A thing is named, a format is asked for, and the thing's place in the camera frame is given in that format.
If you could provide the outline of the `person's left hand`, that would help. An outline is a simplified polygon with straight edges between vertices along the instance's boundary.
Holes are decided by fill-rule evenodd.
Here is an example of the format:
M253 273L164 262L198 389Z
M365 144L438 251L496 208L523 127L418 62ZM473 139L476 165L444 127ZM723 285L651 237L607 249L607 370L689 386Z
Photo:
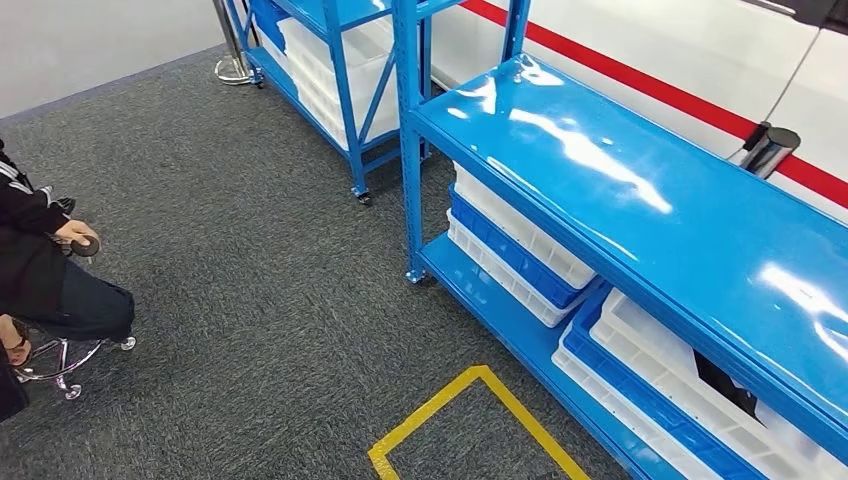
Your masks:
M68 245L74 254L82 257L95 255L101 246L98 234L79 220L69 220L53 234L53 237L60 244Z

